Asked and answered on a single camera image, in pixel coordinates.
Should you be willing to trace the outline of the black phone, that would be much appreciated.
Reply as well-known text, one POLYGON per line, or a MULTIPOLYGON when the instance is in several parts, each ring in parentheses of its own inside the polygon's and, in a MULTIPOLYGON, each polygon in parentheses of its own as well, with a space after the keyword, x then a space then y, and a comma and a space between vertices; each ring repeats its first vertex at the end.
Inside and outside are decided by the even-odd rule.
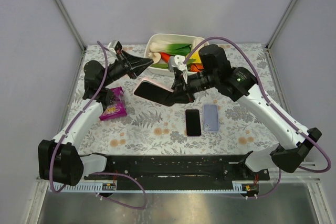
POLYGON ((185 111, 186 134, 187 136, 201 136, 200 114, 197 109, 187 109, 185 111))

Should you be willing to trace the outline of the lilac phone case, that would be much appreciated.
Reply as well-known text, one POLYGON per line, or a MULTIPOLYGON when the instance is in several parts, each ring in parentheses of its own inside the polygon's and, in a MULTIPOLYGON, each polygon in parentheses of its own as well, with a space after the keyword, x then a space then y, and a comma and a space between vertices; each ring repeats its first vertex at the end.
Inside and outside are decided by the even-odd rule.
POLYGON ((203 129, 205 132, 218 132, 219 119, 217 105, 203 105, 203 129))

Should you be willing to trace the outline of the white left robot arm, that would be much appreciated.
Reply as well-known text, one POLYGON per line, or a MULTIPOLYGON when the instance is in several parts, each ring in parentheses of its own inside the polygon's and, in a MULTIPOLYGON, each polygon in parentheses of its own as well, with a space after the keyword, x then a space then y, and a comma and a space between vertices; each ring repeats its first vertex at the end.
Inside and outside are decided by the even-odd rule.
POLYGON ((42 140, 38 145, 39 177, 65 185, 75 186, 84 177, 105 169, 107 158, 100 154, 81 157, 79 146, 99 117, 112 101, 113 91, 107 86, 124 76, 136 79, 153 64, 150 58, 133 56, 116 49, 116 60, 102 65, 88 61, 84 70, 82 103, 69 123, 52 140, 42 140))

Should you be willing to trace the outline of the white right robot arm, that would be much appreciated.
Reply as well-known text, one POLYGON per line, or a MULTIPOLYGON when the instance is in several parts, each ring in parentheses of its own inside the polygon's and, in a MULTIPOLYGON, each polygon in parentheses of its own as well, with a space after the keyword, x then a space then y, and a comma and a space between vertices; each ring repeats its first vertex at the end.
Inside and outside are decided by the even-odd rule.
POLYGON ((245 155, 242 165, 252 172, 278 167, 294 173, 321 137, 321 131, 307 128, 283 110, 265 91, 256 75, 244 67, 232 67, 223 48, 217 45, 202 47, 198 52, 203 70, 187 75, 183 56, 169 59, 169 70, 174 73, 173 93, 167 98, 172 105, 195 100, 194 94, 206 89, 217 91, 238 102, 259 119, 276 137, 278 144, 262 151, 245 155))

